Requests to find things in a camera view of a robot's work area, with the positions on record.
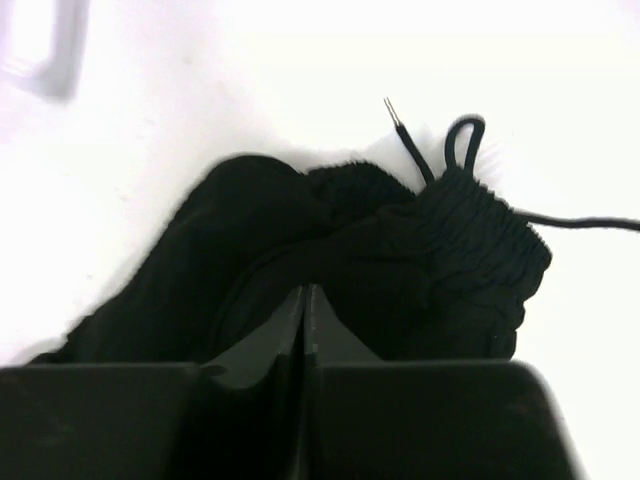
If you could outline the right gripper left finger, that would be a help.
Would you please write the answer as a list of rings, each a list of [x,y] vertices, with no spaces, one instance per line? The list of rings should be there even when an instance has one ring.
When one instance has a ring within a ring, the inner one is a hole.
[[[276,362],[290,355],[303,317],[306,288],[294,289],[269,319],[247,337],[201,367],[223,391],[240,393],[263,384]]]

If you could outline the black trousers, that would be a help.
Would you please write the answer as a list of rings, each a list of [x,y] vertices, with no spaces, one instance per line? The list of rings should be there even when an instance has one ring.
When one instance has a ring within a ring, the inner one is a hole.
[[[424,187],[366,161],[300,172],[264,155],[216,165],[130,281],[38,364],[204,364],[263,325],[294,289],[322,287],[385,360],[508,359],[552,255],[536,225],[635,231],[510,207],[474,174],[486,124],[449,128],[435,176],[402,124]]]

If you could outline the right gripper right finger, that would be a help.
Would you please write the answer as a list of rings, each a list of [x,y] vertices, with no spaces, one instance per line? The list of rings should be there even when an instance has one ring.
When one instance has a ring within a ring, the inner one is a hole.
[[[307,289],[304,355],[308,368],[383,362],[340,321],[319,285]]]

